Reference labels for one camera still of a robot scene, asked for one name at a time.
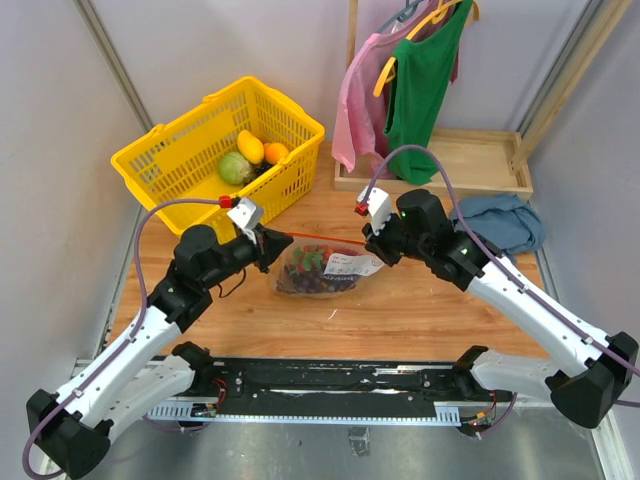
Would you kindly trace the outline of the dark purple toy grapes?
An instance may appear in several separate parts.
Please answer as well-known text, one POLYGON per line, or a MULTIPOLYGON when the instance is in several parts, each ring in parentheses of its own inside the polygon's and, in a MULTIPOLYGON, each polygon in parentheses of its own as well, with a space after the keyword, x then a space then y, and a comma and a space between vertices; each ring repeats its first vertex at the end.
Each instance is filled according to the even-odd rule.
POLYGON ((285 266, 276 280, 275 289, 290 295, 322 295, 341 293, 354 289, 359 276, 325 275, 321 270, 302 270, 285 266))

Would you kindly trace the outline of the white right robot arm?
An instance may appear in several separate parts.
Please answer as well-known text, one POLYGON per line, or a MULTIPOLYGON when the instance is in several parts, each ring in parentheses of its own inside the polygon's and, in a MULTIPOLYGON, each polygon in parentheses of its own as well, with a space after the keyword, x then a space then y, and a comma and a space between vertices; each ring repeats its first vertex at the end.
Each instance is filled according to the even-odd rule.
POLYGON ((533 338, 548 360, 473 347, 458 361, 455 392, 474 400, 503 390, 551 402, 573 423, 597 427, 637 373, 638 342, 610 335, 572 314, 529 281, 507 258, 468 229, 457 230, 440 199, 415 189, 393 200, 366 187, 356 213, 369 217, 366 249, 386 265, 408 258, 439 279, 492 305, 533 338))

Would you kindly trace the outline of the clear zip top bag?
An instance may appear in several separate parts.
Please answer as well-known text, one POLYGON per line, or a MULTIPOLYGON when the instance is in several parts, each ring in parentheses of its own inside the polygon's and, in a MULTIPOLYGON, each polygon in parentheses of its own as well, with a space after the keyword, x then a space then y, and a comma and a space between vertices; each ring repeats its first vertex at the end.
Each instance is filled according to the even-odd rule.
POLYGON ((336 297, 338 295, 342 295, 346 292, 350 292, 356 290, 363 282, 367 282, 367 279, 374 274, 378 273, 385 267, 385 263, 383 263, 377 256, 369 253, 365 249, 365 244, 361 241, 353 241, 335 237, 328 236, 320 236, 306 233, 290 233, 290 235, 294 238, 294 241, 288 248, 279 256, 274 265, 270 268, 269 280, 271 283, 272 289, 279 294, 290 296, 290 297, 306 297, 306 298, 331 298, 336 297), (275 289, 276 280, 279 277, 280 273, 283 271, 284 267, 287 266, 286 263, 289 260, 293 249, 297 246, 303 245, 311 245, 311 244, 321 244, 321 245, 329 245, 331 247, 346 247, 357 251, 357 254, 354 256, 347 256, 343 254, 334 253, 329 257, 328 264, 324 269, 325 275, 356 275, 360 277, 360 280, 356 284, 354 289, 334 294, 322 294, 322 295, 290 295, 285 293, 280 293, 275 289))

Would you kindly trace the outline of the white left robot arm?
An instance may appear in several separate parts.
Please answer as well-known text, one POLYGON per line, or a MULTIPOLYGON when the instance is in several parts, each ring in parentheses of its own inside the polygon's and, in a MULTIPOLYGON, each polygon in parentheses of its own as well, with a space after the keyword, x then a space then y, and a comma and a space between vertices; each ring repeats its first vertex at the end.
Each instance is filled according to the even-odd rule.
POLYGON ((247 198, 223 196, 214 203, 225 209, 235 238, 221 242, 215 230, 205 224, 187 228, 165 277, 152 291, 144 284, 139 286, 141 306, 128 329, 55 392, 38 390, 29 398, 30 436, 22 463, 30 478, 40 476, 30 465, 32 447, 54 462, 60 474, 80 479, 155 403, 186 390, 200 396, 212 388, 212 368, 182 357, 164 362, 160 374, 138 373, 209 308, 212 287, 249 266, 268 272, 293 241, 284 232, 264 227, 260 222, 262 208, 247 198))

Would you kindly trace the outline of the red toy strawberries bunch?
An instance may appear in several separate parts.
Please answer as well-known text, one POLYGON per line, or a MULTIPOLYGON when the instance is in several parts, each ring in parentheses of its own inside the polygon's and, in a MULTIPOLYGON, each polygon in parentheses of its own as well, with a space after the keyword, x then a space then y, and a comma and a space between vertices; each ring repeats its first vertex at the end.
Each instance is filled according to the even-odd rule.
POLYGON ((328 264, 329 257, 334 253, 354 256, 357 251, 346 247, 331 247, 321 244, 297 246, 293 249, 286 265, 290 273, 319 272, 322 274, 328 264))

